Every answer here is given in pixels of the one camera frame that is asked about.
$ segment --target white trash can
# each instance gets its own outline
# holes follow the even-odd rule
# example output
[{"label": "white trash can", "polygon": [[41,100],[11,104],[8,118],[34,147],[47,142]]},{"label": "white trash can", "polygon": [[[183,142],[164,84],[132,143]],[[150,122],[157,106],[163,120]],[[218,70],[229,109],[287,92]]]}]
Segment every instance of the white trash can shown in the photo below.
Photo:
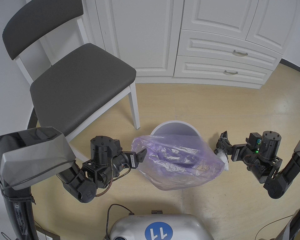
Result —
[{"label": "white trash can", "polygon": [[151,133],[151,135],[158,134],[177,134],[187,136],[200,136],[200,133],[191,124],[183,121],[172,120],[159,124]]}]

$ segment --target purple plastic bag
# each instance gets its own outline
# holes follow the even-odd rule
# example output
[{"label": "purple plastic bag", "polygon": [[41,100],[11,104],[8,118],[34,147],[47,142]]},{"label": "purple plastic bag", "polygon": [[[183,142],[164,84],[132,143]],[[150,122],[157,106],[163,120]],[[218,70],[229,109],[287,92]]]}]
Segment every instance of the purple plastic bag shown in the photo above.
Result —
[{"label": "purple plastic bag", "polygon": [[158,189],[200,186],[221,174],[224,162],[199,136],[150,135],[133,140],[131,150],[147,148],[138,170]]}]

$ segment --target gray cushion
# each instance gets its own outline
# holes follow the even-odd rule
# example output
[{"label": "gray cushion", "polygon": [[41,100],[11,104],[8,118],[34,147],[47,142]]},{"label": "gray cushion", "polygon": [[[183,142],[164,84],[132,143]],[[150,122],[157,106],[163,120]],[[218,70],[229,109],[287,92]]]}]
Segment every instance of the gray cushion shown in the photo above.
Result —
[{"label": "gray cushion", "polygon": [[67,136],[135,76],[134,68],[91,43],[75,49],[30,87],[40,125]]},{"label": "gray cushion", "polygon": [[31,0],[3,30],[2,38],[9,56],[15,59],[46,33],[81,15],[81,0]]}]

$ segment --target chair backrest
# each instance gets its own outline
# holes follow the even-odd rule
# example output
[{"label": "chair backrest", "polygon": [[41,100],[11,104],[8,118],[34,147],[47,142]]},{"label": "chair backrest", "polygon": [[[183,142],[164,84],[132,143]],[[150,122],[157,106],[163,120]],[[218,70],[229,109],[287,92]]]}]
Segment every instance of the chair backrest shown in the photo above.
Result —
[{"label": "chair backrest", "polygon": [[2,38],[11,59],[36,40],[83,15],[81,0],[31,0],[7,23]]}]

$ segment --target robotic arm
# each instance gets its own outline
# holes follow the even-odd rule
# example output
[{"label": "robotic arm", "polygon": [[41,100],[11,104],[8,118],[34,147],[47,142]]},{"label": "robotic arm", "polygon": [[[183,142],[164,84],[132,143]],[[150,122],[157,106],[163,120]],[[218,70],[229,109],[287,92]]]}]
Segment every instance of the robotic arm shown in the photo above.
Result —
[{"label": "robotic arm", "polygon": [[38,240],[31,185],[57,174],[73,197],[88,203],[121,170],[137,168],[147,150],[123,152],[119,140],[97,136],[91,140],[91,153],[80,169],[64,135],[52,127],[0,136],[0,190],[18,240]]},{"label": "robotic arm", "polygon": [[277,199],[283,196],[291,185],[294,178],[300,172],[300,141],[294,149],[291,160],[286,167],[279,171],[282,159],[277,157],[280,134],[265,131],[250,133],[246,138],[246,144],[231,145],[227,131],[223,132],[217,142],[215,153],[224,151],[231,155],[232,161],[243,161],[247,170],[251,171],[271,198]]}]

